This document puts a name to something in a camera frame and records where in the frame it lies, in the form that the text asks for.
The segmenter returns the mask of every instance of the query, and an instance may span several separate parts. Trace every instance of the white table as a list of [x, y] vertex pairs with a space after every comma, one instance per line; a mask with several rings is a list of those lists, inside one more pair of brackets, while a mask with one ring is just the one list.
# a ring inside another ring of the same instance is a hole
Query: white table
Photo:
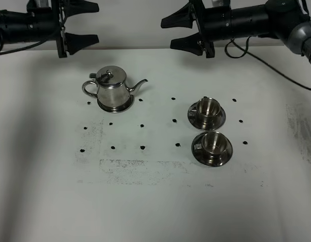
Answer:
[[[305, 58], [286, 47], [250, 51], [311, 87]], [[120, 114], [81, 90], [108, 65], [122, 67], [131, 85], [149, 80]], [[218, 131], [234, 154], [219, 168], [191, 153], [200, 131], [186, 113], [203, 96], [227, 115]], [[214, 59], [169, 49], [1, 56], [2, 239], [311, 241], [311, 92], [222, 48]]]

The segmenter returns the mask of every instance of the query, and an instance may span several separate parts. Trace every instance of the teapot lid knob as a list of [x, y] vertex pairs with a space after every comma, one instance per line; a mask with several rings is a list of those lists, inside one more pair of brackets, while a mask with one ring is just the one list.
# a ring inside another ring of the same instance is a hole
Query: teapot lid knob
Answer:
[[126, 80], [126, 72], [117, 66], [107, 66], [100, 69], [96, 74], [96, 81], [105, 87], [116, 87]]

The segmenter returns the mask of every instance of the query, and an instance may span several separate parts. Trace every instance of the stainless steel teapot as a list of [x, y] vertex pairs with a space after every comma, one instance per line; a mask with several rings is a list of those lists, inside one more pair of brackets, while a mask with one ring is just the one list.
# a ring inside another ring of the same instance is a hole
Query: stainless steel teapot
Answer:
[[[143, 79], [134, 87], [129, 88], [126, 86], [126, 72], [117, 66], [104, 67], [97, 73], [91, 73], [89, 77], [94, 80], [83, 84], [83, 92], [88, 96], [97, 98], [97, 103], [103, 110], [113, 113], [122, 112], [129, 108], [141, 85], [148, 81]], [[97, 93], [86, 90], [86, 86], [89, 84], [97, 85]]]

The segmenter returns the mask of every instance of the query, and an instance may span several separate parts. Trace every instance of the black cable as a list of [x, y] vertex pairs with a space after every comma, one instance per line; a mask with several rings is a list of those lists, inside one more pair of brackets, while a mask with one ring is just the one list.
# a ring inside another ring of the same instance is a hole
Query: black cable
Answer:
[[310, 13], [309, 13], [309, 11], [307, 9], [306, 0], [302, 0], [302, 6], [303, 6], [303, 10], [306, 11], [308, 16], [310, 16]]
[[3, 42], [3, 35], [2, 35], [2, 31], [0, 29], [0, 52], [4, 47], [4, 42]]
[[[263, 64], [267, 65], [269, 68], [271, 68], [273, 71], [275, 71], [277, 74], [281, 75], [282, 77], [284, 77], [284, 78], [287, 79], [288, 81], [294, 83], [295, 85], [297, 85], [297, 86], [299, 86], [299, 87], [302, 87], [302, 88], [304, 88], [304, 89], [306, 89], [306, 90], [311, 91], [311, 88], [310, 88], [310, 87], [304, 86], [304, 85], [302, 85], [301, 83], [298, 83], [297, 81], [295, 81], [295, 80], [289, 78], [288, 76], [284, 75], [284, 74], [281, 73], [279, 70], [277, 70], [275, 67], [273, 67], [273, 66], [271, 66], [270, 64], [268, 64], [268, 63], [267, 63], [266, 61], [264, 61], [263, 59], [261, 59], [261, 58], [259, 58], [258, 56], [256, 56], [256, 55], [250, 53], [250, 52], [248, 51], [248, 49], [249, 49], [249, 39], [250, 39], [250, 37], [249, 37], [249, 38], [247, 39], [247, 41], [246, 41], [246, 49], [244, 49], [244, 48], [240, 47], [238, 44], [236, 44], [235, 41], [234, 41], [234, 39], [230, 40], [230, 42], [229, 42], [228, 44], [226, 44], [226, 46], [225, 46], [225, 53], [226, 53], [226, 55], [227, 55], [228, 57], [230, 57], [230, 58], [241, 58], [241, 57], [244, 57], [246, 54], [249, 54], [250, 56], [252, 56], [252, 57], [254, 57], [255, 59], [257, 59], [257, 60], [259, 60], [260, 62], [262, 62]], [[228, 46], [229, 46], [229, 44], [231, 44], [231, 43], [232, 43], [235, 47], [237, 47], [238, 49], [242, 50], [244, 53], [243, 53], [241, 56], [238, 56], [238, 57], [236, 57], [236, 56], [231, 56], [231, 55], [228, 53]]]
[[34, 47], [37, 47], [37, 46], [39, 46], [39, 45], [44, 44], [45, 42], [47, 42], [48, 40], [50, 40], [51, 38], [53, 38], [58, 32], [61, 31], [62, 27], [64, 26], [64, 24], [65, 24], [65, 22], [66, 22], [66, 20], [67, 20], [67, 17], [64, 18], [64, 20], [63, 20], [62, 23], [60, 24], [60, 27], [56, 28], [56, 30], [55, 30], [52, 34], [50, 34], [48, 37], [46, 37], [46, 38], [43, 39], [42, 41], [37, 42], [37, 43], [35, 43], [35, 44], [31, 44], [31, 45], [25, 46], [25, 47], [22, 47], [22, 48], [17, 48], [17, 49], [12, 49], [12, 50], [7, 50], [7, 51], [4, 51], [4, 52], [0, 52], [0, 55], [11, 54], [11, 53], [15, 53], [15, 52], [27, 50], [27, 49], [31, 49], [31, 48], [34, 48]]

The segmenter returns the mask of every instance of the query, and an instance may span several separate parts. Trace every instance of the stainless steel cup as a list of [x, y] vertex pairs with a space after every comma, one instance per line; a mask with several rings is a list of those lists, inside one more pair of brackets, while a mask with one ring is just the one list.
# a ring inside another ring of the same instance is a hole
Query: stainless steel cup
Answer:
[[196, 118], [203, 123], [216, 123], [219, 118], [221, 107], [219, 102], [211, 97], [200, 99], [196, 106]]
[[199, 130], [213, 131], [225, 123], [226, 113], [217, 100], [204, 97], [191, 105], [188, 119]]
[[220, 132], [202, 133], [192, 143], [194, 157], [207, 166], [222, 166], [232, 157], [232, 145]]
[[219, 132], [206, 133], [201, 139], [202, 148], [212, 157], [219, 157], [226, 152], [228, 139]]

